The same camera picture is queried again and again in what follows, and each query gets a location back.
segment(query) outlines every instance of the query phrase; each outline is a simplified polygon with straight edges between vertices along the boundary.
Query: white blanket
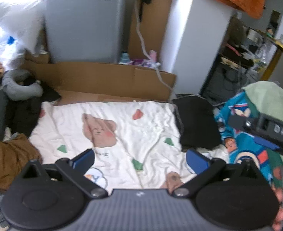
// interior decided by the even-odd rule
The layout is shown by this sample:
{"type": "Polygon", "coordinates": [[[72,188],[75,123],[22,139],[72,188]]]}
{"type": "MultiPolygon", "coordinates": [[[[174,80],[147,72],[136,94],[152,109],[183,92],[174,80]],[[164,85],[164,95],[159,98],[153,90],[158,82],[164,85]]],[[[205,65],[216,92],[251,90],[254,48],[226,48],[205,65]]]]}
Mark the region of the white blanket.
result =
{"type": "MultiPolygon", "coordinates": [[[[173,110],[172,104],[150,101],[63,106],[44,102],[29,140],[44,163],[72,159],[92,148],[95,163],[86,176],[109,193],[114,188],[172,191],[195,176],[181,152],[173,110]]],[[[213,154],[227,160],[226,149],[219,150],[213,154]]]]}

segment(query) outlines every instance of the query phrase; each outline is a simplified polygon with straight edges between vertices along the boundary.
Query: light green cloth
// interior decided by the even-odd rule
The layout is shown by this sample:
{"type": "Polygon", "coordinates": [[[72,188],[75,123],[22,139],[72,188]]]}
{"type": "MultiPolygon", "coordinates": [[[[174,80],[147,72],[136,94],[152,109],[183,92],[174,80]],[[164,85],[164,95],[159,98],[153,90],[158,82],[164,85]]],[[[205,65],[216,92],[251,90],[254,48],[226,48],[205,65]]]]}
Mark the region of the light green cloth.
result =
{"type": "Polygon", "coordinates": [[[250,101],[260,113],[283,121],[283,89],[274,82],[259,81],[244,87],[250,101]]]}

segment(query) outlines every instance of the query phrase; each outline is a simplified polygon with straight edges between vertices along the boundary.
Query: finger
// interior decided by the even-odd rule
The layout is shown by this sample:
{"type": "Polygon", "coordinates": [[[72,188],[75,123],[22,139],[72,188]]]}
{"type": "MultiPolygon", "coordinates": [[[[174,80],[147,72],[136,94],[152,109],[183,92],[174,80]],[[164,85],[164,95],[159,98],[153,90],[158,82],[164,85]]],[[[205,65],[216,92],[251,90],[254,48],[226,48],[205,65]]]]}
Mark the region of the finger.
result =
{"type": "Polygon", "coordinates": [[[273,169],[273,175],[275,178],[281,180],[281,170],[280,167],[276,167],[273,169]]]}
{"type": "Polygon", "coordinates": [[[275,222],[280,222],[282,220],[283,220],[283,208],[280,207],[276,215],[275,222]]]}
{"type": "Polygon", "coordinates": [[[272,225],[272,229],[273,229],[274,231],[279,231],[279,230],[280,230],[280,225],[281,225],[281,223],[275,222],[275,223],[272,225]]]}
{"type": "Polygon", "coordinates": [[[283,190],[282,190],[282,188],[275,189],[274,192],[276,194],[278,201],[282,202],[283,201],[283,190]]]}

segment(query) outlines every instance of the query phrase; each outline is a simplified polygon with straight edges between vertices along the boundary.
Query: green triangle print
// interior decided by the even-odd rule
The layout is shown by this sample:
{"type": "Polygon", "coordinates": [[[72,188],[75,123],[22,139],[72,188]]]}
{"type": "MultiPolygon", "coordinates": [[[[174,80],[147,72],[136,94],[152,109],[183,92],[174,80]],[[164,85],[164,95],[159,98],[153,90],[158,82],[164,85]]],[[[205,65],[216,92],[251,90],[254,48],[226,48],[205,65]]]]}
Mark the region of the green triangle print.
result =
{"type": "Polygon", "coordinates": [[[60,152],[65,153],[65,154],[67,153],[67,148],[66,148],[66,146],[65,146],[65,145],[61,145],[61,146],[59,146],[57,150],[59,150],[60,152]]]}
{"type": "Polygon", "coordinates": [[[169,138],[169,137],[167,137],[164,142],[167,143],[170,146],[174,146],[173,140],[171,138],[169,138]]]}
{"type": "Polygon", "coordinates": [[[142,171],[142,167],[143,167],[142,163],[140,163],[135,159],[132,160],[132,163],[136,171],[142,171]]]}

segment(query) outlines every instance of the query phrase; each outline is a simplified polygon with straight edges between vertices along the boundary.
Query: gray neck pillow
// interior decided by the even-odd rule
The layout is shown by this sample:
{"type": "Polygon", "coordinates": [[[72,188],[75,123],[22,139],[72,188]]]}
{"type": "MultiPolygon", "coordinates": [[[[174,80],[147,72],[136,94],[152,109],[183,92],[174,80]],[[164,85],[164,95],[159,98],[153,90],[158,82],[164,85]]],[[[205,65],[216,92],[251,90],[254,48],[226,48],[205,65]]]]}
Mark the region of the gray neck pillow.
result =
{"type": "Polygon", "coordinates": [[[30,72],[24,69],[14,69],[5,72],[2,80],[2,89],[12,101],[25,101],[32,97],[41,97],[42,87],[36,82],[23,86],[17,82],[22,82],[30,76],[30,72]]]}

